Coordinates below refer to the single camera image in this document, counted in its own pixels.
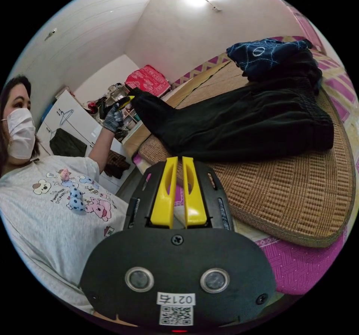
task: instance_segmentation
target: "pink cartoon dog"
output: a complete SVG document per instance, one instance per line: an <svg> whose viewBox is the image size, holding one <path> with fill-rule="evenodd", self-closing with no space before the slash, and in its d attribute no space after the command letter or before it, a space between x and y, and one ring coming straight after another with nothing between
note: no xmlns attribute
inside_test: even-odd
<svg viewBox="0 0 359 335"><path fill-rule="evenodd" d="M91 202L86 205L86 213L95 213L104 222L111 219L111 204L103 199L90 197Z"/></svg>

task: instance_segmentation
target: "white face mask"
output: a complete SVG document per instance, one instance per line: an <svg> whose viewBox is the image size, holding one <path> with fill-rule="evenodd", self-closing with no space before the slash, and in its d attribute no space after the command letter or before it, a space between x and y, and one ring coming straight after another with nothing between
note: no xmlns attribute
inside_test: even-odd
<svg viewBox="0 0 359 335"><path fill-rule="evenodd" d="M7 117L10 144L9 155L16 159L30 159L35 145L36 128L27 108L12 111Z"/></svg>

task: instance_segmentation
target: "dark hair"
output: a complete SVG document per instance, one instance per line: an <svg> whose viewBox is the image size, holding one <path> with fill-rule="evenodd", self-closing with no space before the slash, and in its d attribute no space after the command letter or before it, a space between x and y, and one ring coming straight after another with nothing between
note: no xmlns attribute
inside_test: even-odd
<svg viewBox="0 0 359 335"><path fill-rule="evenodd" d="M3 90L1 91L0 95L0 118L4 118L4 109L6 106L7 101L9 100L11 90L17 86L18 84L23 84L26 88L27 94L31 95L31 83L24 75L19 75L12 78L6 85L4 86ZM9 154L7 152L7 139L5 138L4 129L1 125L0 127L0 177L2 174L2 170L9 159ZM33 149L33 153L31 155L31 159L37 158L40 155L40 148L39 148L40 141L36 136L35 145Z"/></svg>

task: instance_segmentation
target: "gray t-shirt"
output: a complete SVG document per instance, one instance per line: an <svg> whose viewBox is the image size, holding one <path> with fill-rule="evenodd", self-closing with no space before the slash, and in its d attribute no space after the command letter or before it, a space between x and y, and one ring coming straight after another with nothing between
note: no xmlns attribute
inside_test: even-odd
<svg viewBox="0 0 359 335"><path fill-rule="evenodd" d="M67 168L68 181L60 178ZM86 261L103 239L123 229L127 203L98 184L90 158L49 156L0 179L1 217L17 252L53 294L92 314L79 289ZM83 193L86 210L69 205L70 189Z"/></svg>

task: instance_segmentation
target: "brown item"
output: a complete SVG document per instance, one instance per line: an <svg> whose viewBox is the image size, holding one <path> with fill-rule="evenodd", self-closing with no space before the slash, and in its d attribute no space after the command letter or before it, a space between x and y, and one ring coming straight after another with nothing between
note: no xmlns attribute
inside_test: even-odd
<svg viewBox="0 0 359 335"><path fill-rule="evenodd" d="M130 166L126 162L126 157L110 150L104 172L109 177L121 179L123 172L128 170Z"/></svg>
<svg viewBox="0 0 359 335"><path fill-rule="evenodd" d="M178 108L246 84L242 71L231 62L195 89ZM208 165L224 186L233 216L276 238L326 248L343 232L352 212L355 166L344 126L324 90L317 103L334 123L334 146L330 151L271 162ZM154 136L142 144L139 155L150 164L170 157ZM182 184L181 164L177 176Z"/></svg>

